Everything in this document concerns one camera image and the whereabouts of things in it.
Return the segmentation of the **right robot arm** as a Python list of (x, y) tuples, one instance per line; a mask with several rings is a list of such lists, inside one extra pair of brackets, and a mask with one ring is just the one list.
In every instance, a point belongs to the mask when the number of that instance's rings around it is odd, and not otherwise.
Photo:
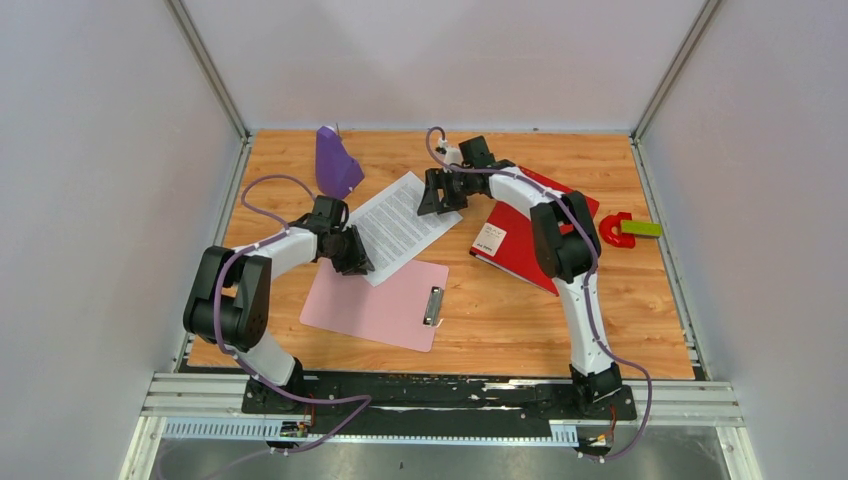
[(545, 186), (512, 162), (496, 160), (482, 136), (457, 147), (440, 137), (425, 148), (437, 165), (425, 173), (419, 215), (459, 211), (469, 196), (482, 194), (530, 221), (536, 263), (552, 280), (568, 324), (572, 406), (584, 417), (598, 416), (623, 381), (603, 326), (596, 279), (601, 247), (586, 197)]

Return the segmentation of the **pink clipboard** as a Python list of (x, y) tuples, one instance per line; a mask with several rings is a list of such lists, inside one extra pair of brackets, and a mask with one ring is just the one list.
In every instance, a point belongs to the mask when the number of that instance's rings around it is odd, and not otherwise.
[(438, 320), (431, 293), (447, 286), (445, 265), (412, 260), (378, 286), (319, 264), (300, 313), (303, 325), (418, 352), (432, 349)]

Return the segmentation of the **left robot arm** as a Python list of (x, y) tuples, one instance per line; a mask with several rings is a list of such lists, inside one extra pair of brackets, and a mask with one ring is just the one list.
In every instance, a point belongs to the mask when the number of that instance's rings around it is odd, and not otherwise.
[(268, 329), (271, 286), (290, 270), (324, 258), (344, 276), (373, 272), (348, 205), (320, 195), (311, 212), (275, 235), (237, 249), (207, 248), (183, 313), (184, 329), (219, 347), (260, 384), (283, 413), (306, 400), (301, 362)]

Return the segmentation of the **printed paper sheet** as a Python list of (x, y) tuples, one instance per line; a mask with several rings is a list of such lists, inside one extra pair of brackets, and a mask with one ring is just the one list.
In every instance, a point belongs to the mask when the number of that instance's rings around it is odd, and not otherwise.
[(418, 215), (424, 191), (424, 181), (408, 172), (351, 214), (374, 267), (365, 276), (370, 285), (386, 281), (462, 220), (457, 212)]

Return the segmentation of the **metal clipboard clip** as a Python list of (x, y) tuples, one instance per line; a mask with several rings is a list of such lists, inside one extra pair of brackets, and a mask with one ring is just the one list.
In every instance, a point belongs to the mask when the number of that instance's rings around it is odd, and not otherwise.
[(430, 289), (427, 305), (422, 323), (429, 328), (438, 328), (441, 325), (441, 308), (444, 298), (444, 289), (433, 286)]

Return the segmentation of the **red folder with black inside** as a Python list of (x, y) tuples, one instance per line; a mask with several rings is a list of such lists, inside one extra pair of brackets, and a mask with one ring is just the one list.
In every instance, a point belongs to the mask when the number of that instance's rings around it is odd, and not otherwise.
[(469, 254), (558, 296), (552, 280), (536, 261), (530, 219), (508, 204), (500, 201), (495, 204)]

